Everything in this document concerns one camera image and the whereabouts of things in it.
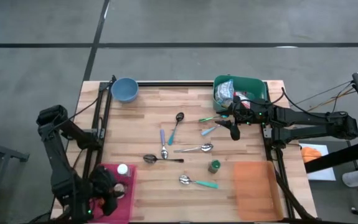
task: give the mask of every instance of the spoon head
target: spoon head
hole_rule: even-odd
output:
[[[158,160],[157,157],[152,154],[147,154],[147,155],[143,156],[143,159],[148,164],[154,164]]]
[[[179,122],[179,121],[182,121],[184,119],[184,113],[183,112],[180,112],[176,115],[176,121]]]
[[[212,145],[211,143],[206,143],[201,146],[201,150],[204,152],[212,150],[213,148],[214,148],[214,145]]]
[[[186,176],[186,175],[181,175],[179,177],[179,181],[182,184],[190,184],[190,178],[188,176]]]
[[[167,153],[167,151],[166,150],[162,150],[161,151],[161,157],[162,157],[162,159],[167,159],[167,156],[168,156],[169,154]]]

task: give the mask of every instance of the red tray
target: red tray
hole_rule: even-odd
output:
[[[115,179],[118,183],[122,183],[127,186],[125,196],[121,199],[117,199],[118,208],[108,216],[103,216],[103,211],[98,205],[98,200],[96,200],[95,209],[93,211],[94,219],[90,220],[90,223],[111,223],[111,224],[127,224],[131,218],[131,211],[133,208],[134,202],[134,188],[136,186],[136,166],[135,165],[127,165],[131,172],[130,177],[123,177],[119,175],[116,171],[119,164],[101,164],[106,167],[109,171],[113,173]]]

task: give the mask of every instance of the white bottle cap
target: white bottle cap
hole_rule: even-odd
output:
[[[128,173],[128,166],[126,164],[121,164],[118,166],[117,171],[121,175],[126,175]]]

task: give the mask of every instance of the black cable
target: black cable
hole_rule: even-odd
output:
[[[340,86],[346,85],[347,83],[350,83],[350,82],[351,82],[351,81],[347,81],[347,82],[342,83],[342,84],[340,84],[340,85],[338,85],[338,86],[335,86],[335,87],[332,87],[332,88],[330,88],[330,89],[328,89],[328,90],[325,90],[325,91],[322,91],[322,92],[320,92],[320,93],[317,93],[317,94],[315,94],[315,95],[313,95],[313,96],[310,96],[309,98],[306,98],[306,99],[304,99],[304,100],[301,100],[301,101],[297,102],[296,104],[298,105],[298,104],[300,104],[300,103],[302,103],[302,102],[304,102],[304,101],[306,101],[306,100],[310,100],[310,99],[312,99],[312,98],[314,98],[314,97],[316,97],[316,96],[319,96],[319,95],[321,95],[321,94],[323,94],[323,93],[326,93],[326,92],[328,92],[328,91],[334,90],[334,89],[336,89],[336,88],[338,88],[338,87],[340,87]]]
[[[287,145],[293,145],[293,146],[299,146],[302,149],[302,146],[300,144],[296,144],[296,143],[287,143]]]
[[[240,114],[240,113],[238,112],[238,111],[241,111],[241,110],[247,110],[247,111],[249,111],[249,112],[251,112],[251,113],[253,112],[252,110],[249,110],[248,108],[245,108],[245,109],[241,109],[241,108],[236,109],[237,106],[238,106],[241,102],[247,101],[247,102],[254,103],[254,104],[256,104],[256,105],[268,106],[268,105],[273,105],[273,104],[279,102],[283,97],[284,97],[284,92],[281,94],[281,96],[280,96],[277,100],[275,100],[275,101],[273,101],[273,102],[257,103],[257,102],[255,102],[255,101],[249,100],[249,99],[240,100],[240,101],[236,102],[236,103],[234,104],[234,106],[233,106],[233,115],[235,114],[235,117],[240,116],[242,119],[248,119],[248,118],[251,118],[251,117],[253,116],[253,114],[250,114],[249,116],[245,116],[245,115],[242,115],[242,114]]]
[[[350,93],[346,93],[344,96],[346,96],[346,95],[349,95],[349,94],[352,94],[352,93],[355,93],[355,92],[357,92],[357,91],[351,91]]]
[[[349,85],[351,85],[352,83],[349,83],[349,84],[347,84],[347,86],[345,87],[345,88],[343,88],[343,90],[341,90],[339,93],[338,93],[338,95],[336,95],[336,97],[335,97],[335,103],[334,103],[334,107],[333,107],[333,109],[332,109],[332,113],[335,111],[335,107],[336,107],[336,101],[338,100],[338,98],[339,98],[339,95],[347,88],[347,87],[349,87]]]
[[[112,84],[112,80],[110,80],[108,82],[108,85],[106,87],[104,87],[102,90],[100,91],[104,91],[105,89],[107,89],[108,87],[110,87],[110,85]],[[72,115],[71,117],[69,117],[68,119],[66,119],[65,121],[62,121],[61,123],[59,123],[58,125],[54,126],[54,128],[52,128],[49,133],[47,135],[49,135],[52,131],[55,131],[57,128],[59,128],[61,125],[63,125],[65,122],[71,120],[72,118],[76,117],[77,115],[79,115],[80,113],[84,112],[87,108],[91,107],[93,104],[95,104],[98,100],[98,97],[96,97],[96,99],[93,101],[93,103],[90,103],[88,106],[86,106],[84,109],[80,110],[78,113],[75,113],[74,115]]]
[[[300,108],[296,103],[293,103],[293,101],[292,101],[292,100],[288,97],[288,95],[285,93],[285,90],[284,90],[283,87],[281,87],[281,90],[283,91],[285,97],[288,99],[288,101],[289,101],[290,103],[292,103],[293,106],[295,106],[297,109],[301,110],[302,112],[304,112],[304,113],[306,113],[306,114],[308,114],[308,115],[310,115],[310,116],[314,116],[314,117],[317,117],[317,118],[324,118],[324,119],[328,119],[328,118],[343,118],[343,117],[347,116],[347,113],[346,113],[345,111],[340,111],[340,112],[339,112],[339,113],[343,113],[342,116],[329,116],[329,115],[327,115],[327,116],[319,116],[319,115],[316,115],[316,114],[309,113],[309,112],[307,112],[306,110]]]
[[[75,159],[75,162],[73,163],[73,166],[72,166],[73,169],[75,169],[75,167],[77,166],[77,163],[78,163],[78,161],[79,161],[79,157],[80,157],[81,153],[82,153],[84,150],[86,150],[86,149],[82,149],[82,150],[79,152],[79,155],[77,156],[77,159]]]
[[[42,218],[43,216],[49,215],[49,214],[51,214],[50,211],[48,211],[48,212],[46,212],[46,213],[43,213],[43,214],[41,214],[41,215],[38,215],[38,216],[36,216],[35,218],[33,218],[31,221],[29,221],[29,223],[35,223],[37,220],[39,220],[39,219]]]

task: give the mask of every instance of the green cup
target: green cup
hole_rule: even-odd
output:
[[[212,160],[211,163],[209,163],[208,171],[211,172],[212,174],[216,174],[219,168],[220,168],[220,162],[217,159],[214,159]]]

